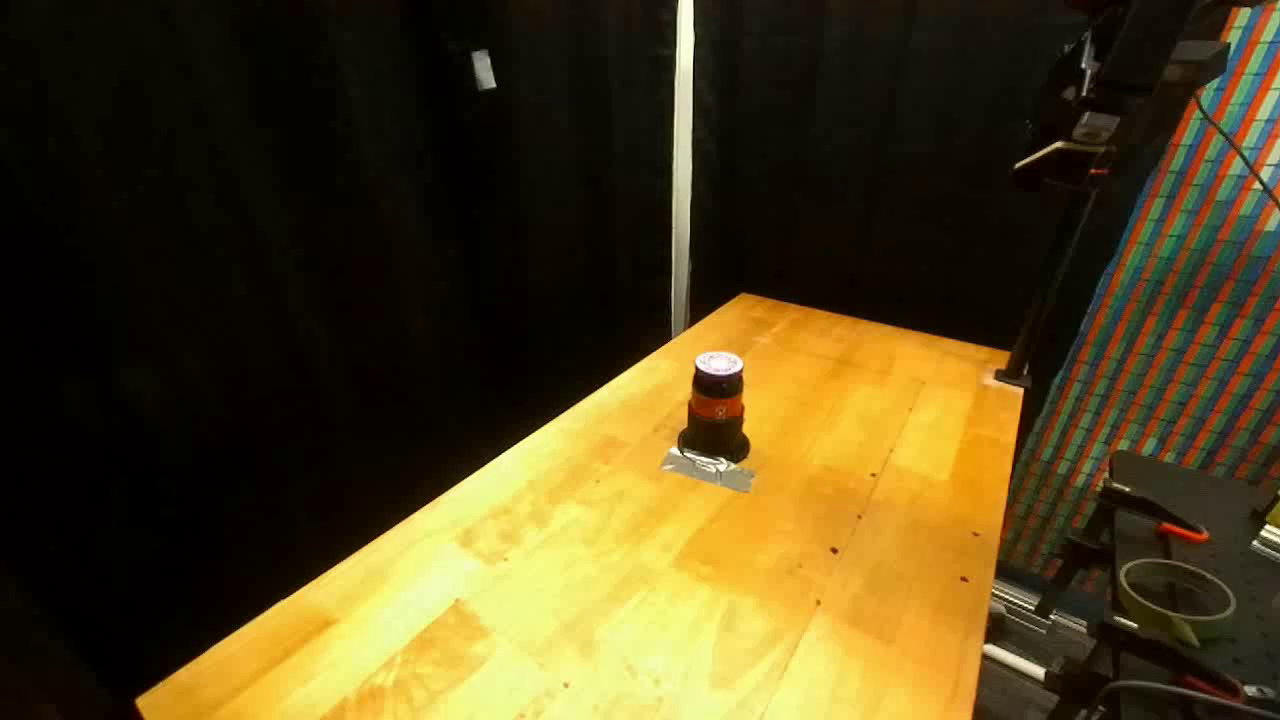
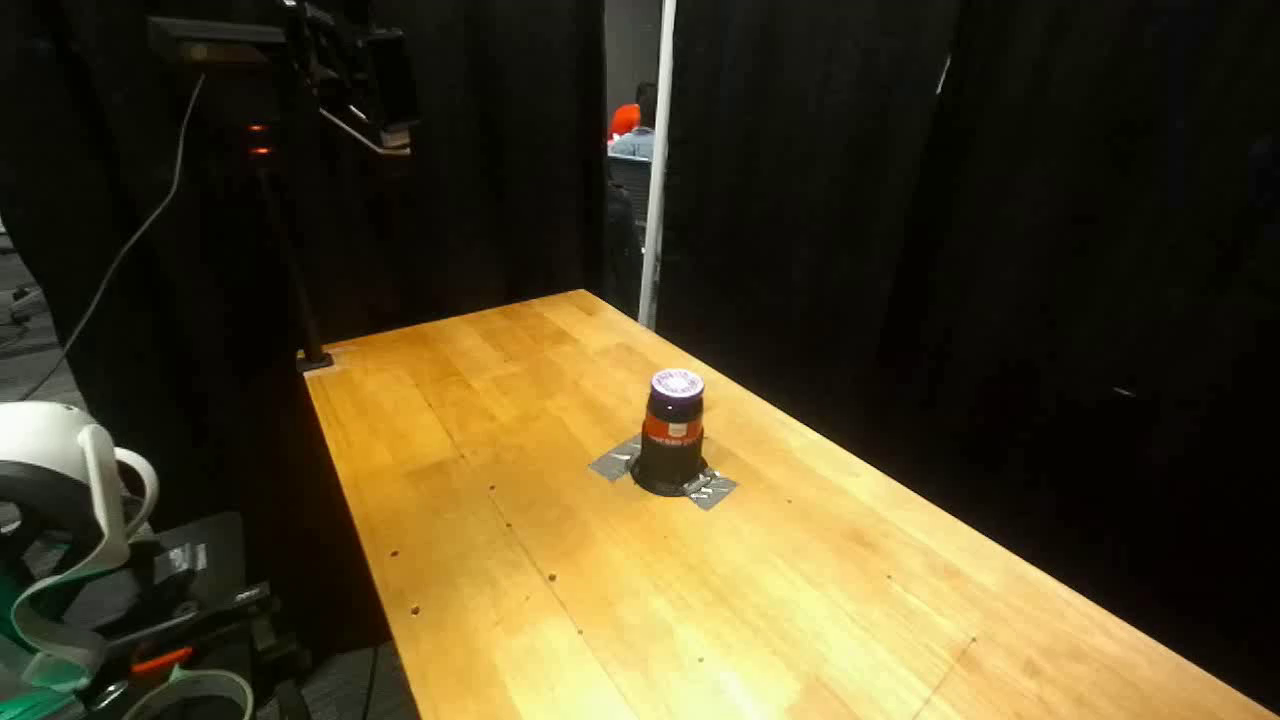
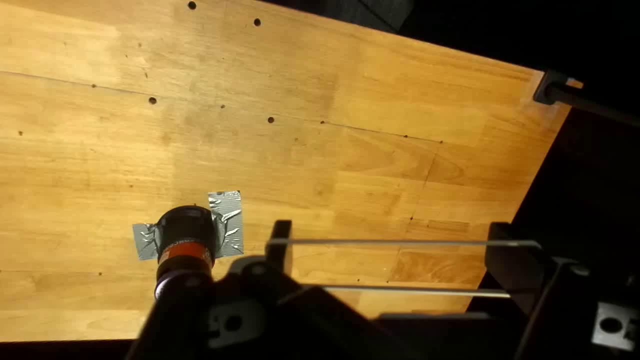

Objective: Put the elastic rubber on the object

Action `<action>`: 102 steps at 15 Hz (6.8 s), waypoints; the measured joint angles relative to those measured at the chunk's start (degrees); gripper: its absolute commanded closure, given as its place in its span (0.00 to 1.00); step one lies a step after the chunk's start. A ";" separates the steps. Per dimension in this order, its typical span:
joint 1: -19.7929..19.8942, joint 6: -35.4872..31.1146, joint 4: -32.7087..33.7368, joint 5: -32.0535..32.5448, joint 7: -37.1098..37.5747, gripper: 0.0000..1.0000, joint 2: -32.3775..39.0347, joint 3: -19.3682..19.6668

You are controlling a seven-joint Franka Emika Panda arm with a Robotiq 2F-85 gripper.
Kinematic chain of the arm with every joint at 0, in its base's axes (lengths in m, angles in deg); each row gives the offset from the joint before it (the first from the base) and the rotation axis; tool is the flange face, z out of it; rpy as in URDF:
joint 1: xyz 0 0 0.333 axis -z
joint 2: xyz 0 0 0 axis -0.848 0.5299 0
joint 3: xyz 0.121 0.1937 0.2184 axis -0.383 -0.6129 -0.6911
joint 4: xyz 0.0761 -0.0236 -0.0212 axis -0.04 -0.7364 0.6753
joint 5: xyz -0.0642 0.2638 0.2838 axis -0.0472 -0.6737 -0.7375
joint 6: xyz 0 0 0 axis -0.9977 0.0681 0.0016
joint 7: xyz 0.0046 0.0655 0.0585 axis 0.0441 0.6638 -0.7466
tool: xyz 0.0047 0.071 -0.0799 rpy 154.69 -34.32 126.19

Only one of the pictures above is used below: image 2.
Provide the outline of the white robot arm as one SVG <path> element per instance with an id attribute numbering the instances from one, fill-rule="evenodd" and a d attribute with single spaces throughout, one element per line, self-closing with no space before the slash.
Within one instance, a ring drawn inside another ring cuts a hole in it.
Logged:
<path id="1" fill-rule="evenodd" d="M 99 665 L 109 641 L 50 622 L 36 599 L 129 559 L 129 543 L 147 530 L 147 518 L 161 504 L 157 468 L 141 452 L 116 446 L 114 434 L 76 406 L 5 401 L 0 494 L 41 521 L 56 521 L 76 542 L 70 568 L 31 580 L 5 609 L 17 641 L 36 659 Z"/>

